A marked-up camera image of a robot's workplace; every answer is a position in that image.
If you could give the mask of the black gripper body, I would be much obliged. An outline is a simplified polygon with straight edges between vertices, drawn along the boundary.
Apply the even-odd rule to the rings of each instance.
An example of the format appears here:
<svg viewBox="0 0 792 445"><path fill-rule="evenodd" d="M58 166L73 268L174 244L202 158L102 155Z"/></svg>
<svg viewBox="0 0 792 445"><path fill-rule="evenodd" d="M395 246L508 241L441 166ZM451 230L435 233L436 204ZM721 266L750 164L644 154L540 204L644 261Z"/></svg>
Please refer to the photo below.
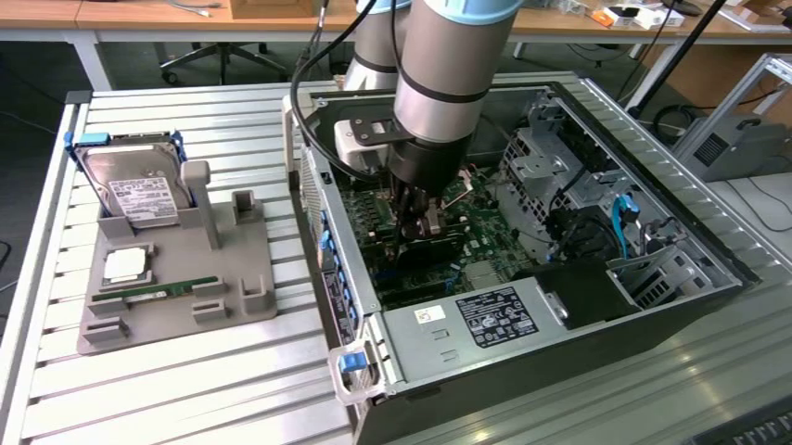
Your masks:
<svg viewBox="0 0 792 445"><path fill-rule="evenodd" d="M428 195L440 195L457 175L471 138L432 143L413 138L393 142L387 168L393 177Z"/></svg>

